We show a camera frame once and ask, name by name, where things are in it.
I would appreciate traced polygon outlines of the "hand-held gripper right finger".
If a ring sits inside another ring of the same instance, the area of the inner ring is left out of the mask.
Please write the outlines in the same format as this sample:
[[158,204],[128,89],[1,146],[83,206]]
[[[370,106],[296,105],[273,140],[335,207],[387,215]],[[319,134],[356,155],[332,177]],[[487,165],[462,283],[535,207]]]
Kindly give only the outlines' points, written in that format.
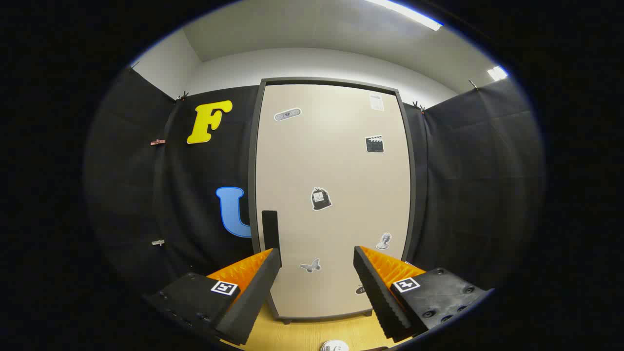
[[401,342],[436,333],[490,298],[445,268],[428,271],[356,245],[353,267],[386,338]]

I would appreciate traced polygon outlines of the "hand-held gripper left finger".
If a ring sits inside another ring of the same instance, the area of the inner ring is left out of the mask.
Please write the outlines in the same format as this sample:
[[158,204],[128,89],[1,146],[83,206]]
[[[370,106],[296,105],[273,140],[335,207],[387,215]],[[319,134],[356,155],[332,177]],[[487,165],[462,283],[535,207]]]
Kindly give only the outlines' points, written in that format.
[[197,337],[244,345],[280,268],[279,249],[271,248],[209,275],[187,273],[143,298]]

